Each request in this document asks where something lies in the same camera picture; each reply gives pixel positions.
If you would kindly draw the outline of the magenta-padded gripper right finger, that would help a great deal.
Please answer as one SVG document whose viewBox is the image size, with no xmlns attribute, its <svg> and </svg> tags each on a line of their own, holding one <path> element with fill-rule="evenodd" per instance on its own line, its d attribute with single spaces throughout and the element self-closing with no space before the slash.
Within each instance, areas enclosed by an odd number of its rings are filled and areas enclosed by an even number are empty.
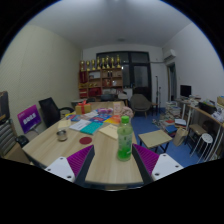
<svg viewBox="0 0 224 224">
<path fill-rule="evenodd" d="M 132 144 L 132 154 L 145 185 L 182 169 L 168 154 L 156 154 L 143 146 Z"/>
</svg>

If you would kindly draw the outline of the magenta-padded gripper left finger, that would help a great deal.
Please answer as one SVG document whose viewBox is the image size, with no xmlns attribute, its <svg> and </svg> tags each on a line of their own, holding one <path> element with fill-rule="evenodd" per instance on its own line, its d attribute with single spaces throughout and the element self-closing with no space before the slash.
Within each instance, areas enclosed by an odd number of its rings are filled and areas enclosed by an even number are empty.
<svg viewBox="0 0 224 224">
<path fill-rule="evenodd" d="M 69 182 L 83 186 L 94 156 L 94 146 L 90 145 L 69 157 L 59 157 L 46 168 L 46 171 Z"/>
</svg>

